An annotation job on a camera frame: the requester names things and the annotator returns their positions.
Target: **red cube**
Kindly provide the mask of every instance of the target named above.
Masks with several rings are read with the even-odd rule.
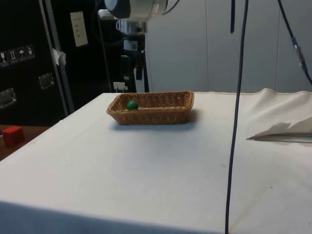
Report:
[[[11,126],[2,131],[6,146],[15,146],[25,141],[24,131],[21,127]]]

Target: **white sheet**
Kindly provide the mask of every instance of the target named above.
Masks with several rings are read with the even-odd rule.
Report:
[[[265,89],[253,98],[247,115],[247,138],[280,134],[291,135],[291,138],[311,136],[312,93],[278,94]]]
[[[231,233],[311,233],[311,145],[246,140],[266,92],[241,97]],[[0,163],[3,233],[224,232],[235,95],[196,94],[196,121],[177,126],[119,126],[115,96]]]

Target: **black cord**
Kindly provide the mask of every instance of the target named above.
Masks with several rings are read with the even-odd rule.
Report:
[[[289,35],[290,35],[291,38],[292,38],[293,48],[294,48],[295,51],[296,51],[296,55],[297,55],[297,57],[298,57],[300,66],[301,66],[301,68],[303,69],[303,72],[304,72],[304,74],[306,75],[308,81],[309,81],[310,84],[312,85],[312,79],[311,79],[311,77],[310,77],[310,74],[309,74],[309,71],[308,71],[308,67],[307,67],[305,58],[304,58],[304,56],[303,56],[303,54],[302,54],[302,52],[301,52],[301,48],[300,48],[300,46],[298,45],[296,38],[295,38],[294,35],[293,35],[293,32],[292,32],[292,29],[291,29],[291,27],[290,27],[290,25],[289,25],[289,22],[288,22],[288,19],[287,19],[287,16],[286,16],[286,13],[285,13],[285,10],[284,10],[282,1],[281,1],[281,0],[277,0],[277,1],[278,1],[278,4],[279,4],[279,7],[280,7],[280,9],[281,9],[282,16],[283,16],[283,18],[284,18],[284,21],[285,21],[286,27],[287,27],[287,29],[288,29]]]
[[[235,30],[235,0],[232,0],[231,6],[231,33]]]
[[[102,0],[95,0],[95,4],[96,4],[96,14],[97,14],[97,9],[100,6],[100,3],[102,2]],[[102,50],[103,50],[103,55],[104,55],[104,63],[105,63],[105,67],[106,67],[106,76],[107,76],[107,81],[108,81],[108,85],[109,85],[109,91],[110,93],[112,92],[112,83],[111,83],[111,78],[110,78],[110,74],[109,74],[109,68],[108,68],[108,61],[107,61],[107,55],[106,55],[106,48],[105,48],[105,44],[104,44],[104,40],[103,40],[103,33],[102,33],[102,29],[101,29],[101,22],[100,19],[97,17],[97,23],[98,23],[98,29],[99,29],[99,34],[100,34],[100,41],[101,41],[101,46],[102,46]]]
[[[291,29],[291,27],[290,27],[290,25],[289,25],[289,22],[288,22],[288,19],[287,19],[287,17],[286,17],[286,13],[285,13],[285,10],[284,10],[284,7],[283,7],[283,4],[282,4],[281,0],[278,0],[278,4],[279,4],[279,8],[281,9],[281,12],[282,12],[284,21],[285,21],[285,23],[286,23],[288,32],[289,32],[289,34],[291,35],[291,38],[293,38],[293,32],[292,32],[292,29]]]
[[[239,99],[240,99],[240,91],[241,91],[242,76],[243,76],[244,43],[245,43],[245,32],[246,32],[246,23],[247,23],[247,15],[248,15],[248,5],[249,5],[249,0],[245,0],[244,20],[243,20],[242,36],[241,36],[241,41],[240,41],[239,74],[238,74],[238,84],[237,84],[237,93],[236,93],[234,128],[233,128],[233,138],[232,138],[232,145],[231,145],[230,165],[229,165],[228,192],[227,192],[227,199],[226,199],[225,234],[229,234],[229,214],[230,214],[230,200],[231,200],[231,186],[232,186],[232,171],[233,171],[233,159],[234,159],[234,150],[235,150],[235,142],[236,142],[237,123],[238,123]]]
[[[99,0],[99,1],[97,2],[96,6],[95,6],[95,9],[94,9],[93,13],[92,13],[92,18],[91,18],[91,31],[92,31],[92,34],[93,34],[93,36],[95,37],[95,39],[96,39],[100,44],[104,43],[104,45],[105,45],[106,47],[120,46],[120,45],[123,44],[123,41],[125,40],[125,38],[122,38],[122,39],[120,39],[120,40],[118,40],[118,41],[115,41],[115,42],[105,42],[105,41],[102,40],[102,37],[101,37],[102,32],[100,32],[100,35],[98,35],[98,34],[96,33],[95,24],[98,23],[98,10],[100,9],[100,6],[101,6],[102,3],[103,3],[102,0]]]
[[[178,3],[179,3],[180,1],[181,1],[181,0],[177,0],[176,3],[175,3],[168,11],[164,12],[162,15],[164,16],[164,15],[166,15],[166,14],[172,12],[172,10],[175,9],[175,7],[178,5]]]

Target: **wicker basket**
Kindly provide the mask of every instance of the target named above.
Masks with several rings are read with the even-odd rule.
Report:
[[[136,101],[138,110],[127,110],[129,101]],[[122,125],[161,125],[188,122],[193,107],[194,93],[127,93],[118,95],[109,105],[107,113]]]

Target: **white wall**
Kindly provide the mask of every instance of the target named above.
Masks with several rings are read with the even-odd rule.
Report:
[[[169,0],[169,7],[176,0]],[[154,18],[147,37],[152,91],[236,90],[244,0],[236,1],[230,33],[229,0],[181,0],[168,15]],[[312,1],[283,0],[312,73]],[[298,65],[277,0],[250,0],[242,89],[257,92],[312,91]]]

